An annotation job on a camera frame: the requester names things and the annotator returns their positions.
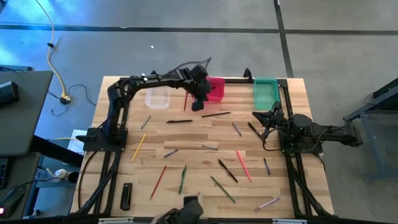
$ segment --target wooden table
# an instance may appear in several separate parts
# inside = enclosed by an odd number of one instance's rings
[[[95,111],[93,126],[97,127],[107,117],[108,96],[106,89],[119,80],[120,77],[104,77],[98,104]],[[302,113],[311,117],[304,80],[299,78],[288,79],[290,98],[294,113]],[[280,91],[282,105],[284,105],[283,91]],[[224,98],[221,103],[207,103],[202,111],[190,111],[191,98],[187,101],[187,110],[183,111],[185,91],[171,89],[170,107],[167,110],[151,110],[145,105],[146,91],[141,90],[131,101],[127,127],[129,137],[119,166],[118,180],[113,200],[111,215],[114,217],[153,217],[165,213],[171,208],[182,208],[183,197],[196,195],[200,192],[199,201],[204,209],[203,218],[289,218],[293,217],[292,199],[284,156],[278,152],[263,150],[261,140],[249,129],[250,121],[261,133],[263,128],[251,114],[254,110],[253,85],[226,84]],[[231,114],[201,118],[201,115],[231,111]],[[149,115],[152,118],[145,128],[141,125]],[[171,119],[192,119],[192,123],[166,124]],[[232,121],[242,132],[242,137],[234,130]],[[146,139],[138,152],[134,162],[131,158],[144,133]],[[217,146],[219,151],[202,148],[202,144]],[[273,132],[266,147],[278,149],[277,133]],[[166,153],[179,149],[168,158]],[[242,165],[236,155],[239,149],[252,183],[246,177]],[[88,164],[81,185],[82,204],[92,194],[100,177],[103,163],[103,152],[97,153]],[[262,158],[267,159],[271,176],[268,176]],[[227,175],[218,164],[222,159],[226,166],[236,176],[239,183]],[[303,164],[308,188],[323,205],[326,211],[333,213],[330,193],[325,172],[319,158],[311,154],[303,155]],[[167,170],[159,184],[152,200],[150,194],[159,178],[164,165]],[[181,174],[187,165],[187,174],[183,192],[178,194]],[[234,197],[233,203],[209,175]],[[119,208],[122,186],[125,182],[133,183],[132,208],[122,211]],[[101,211],[106,204],[108,189],[104,191]],[[254,209],[268,200],[281,196],[281,199],[272,205],[254,212]],[[302,194],[298,190],[300,207],[303,209]],[[77,188],[73,197],[71,212],[77,210]]]

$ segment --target blue pencil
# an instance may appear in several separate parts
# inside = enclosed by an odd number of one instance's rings
[[[268,173],[268,175],[271,175],[271,171],[269,170],[269,167],[268,167],[266,158],[264,158],[264,163],[266,164],[266,168],[267,168],[267,173]]]

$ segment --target pink pencil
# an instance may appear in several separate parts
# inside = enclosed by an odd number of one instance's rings
[[[238,150],[236,150],[236,153],[237,153],[237,155],[238,155],[238,157],[239,157],[239,160],[240,160],[240,161],[241,161],[241,163],[242,163],[242,166],[243,166],[244,172],[246,173],[246,175],[248,176],[248,178],[249,178],[249,180],[250,180],[250,182],[251,182],[251,177],[250,177],[250,174],[249,174],[248,170],[246,169],[246,166],[244,165],[244,162],[243,162],[243,159],[242,159],[242,157],[241,157],[241,154],[239,153],[239,151],[238,151]]]

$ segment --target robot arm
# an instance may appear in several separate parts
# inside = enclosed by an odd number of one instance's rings
[[[357,147],[362,144],[359,131],[348,124],[344,126],[324,126],[312,122],[304,114],[295,114],[289,119],[284,118],[282,105],[278,101],[272,109],[265,113],[253,112],[265,130],[261,139],[265,142],[273,130],[279,132],[279,142],[282,151],[289,153],[322,152],[319,142],[338,141],[344,145]]]
[[[159,75],[153,71],[148,76],[121,78],[108,88],[108,116],[110,118],[102,127],[104,134],[111,142],[118,143],[121,140],[121,130],[118,127],[120,110],[133,99],[139,90],[145,88],[160,86],[183,88],[195,97],[192,110],[202,110],[203,102],[208,100],[206,94],[211,91],[211,86],[206,79],[207,76],[205,68],[202,65],[197,65],[192,70],[178,69],[165,75]]]

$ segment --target concrete floor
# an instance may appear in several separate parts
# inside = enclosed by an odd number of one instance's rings
[[[40,2],[58,25],[278,28],[273,0]],[[287,29],[398,30],[395,0],[280,0],[280,5]],[[9,0],[0,24],[48,21],[35,1]],[[1,63],[49,70],[45,58],[50,35],[40,30],[0,30]],[[56,32],[56,40],[52,61],[66,86],[86,85],[93,101],[105,75],[166,71],[209,56],[212,76],[240,77],[249,67],[257,77],[286,77],[279,34],[63,31]],[[305,79],[313,119],[320,124],[343,124],[342,117],[362,106],[366,95],[397,77],[396,35],[287,35],[287,45],[294,76]],[[50,89],[60,94],[56,78]],[[65,137],[91,124],[95,108],[86,101],[84,89],[73,89],[71,96],[70,110],[57,117],[50,110],[63,108],[51,96],[46,99],[36,134]],[[398,222],[398,180],[363,182],[363,175],[374,172],[367,142],[356,149],[324,143],[324,150],[337,215]],[[51,205],[44,200],[62,190],[40,192],[36,207],[43,215],[68,212],[69,206],[63,204],[67,198],[59,197]]]

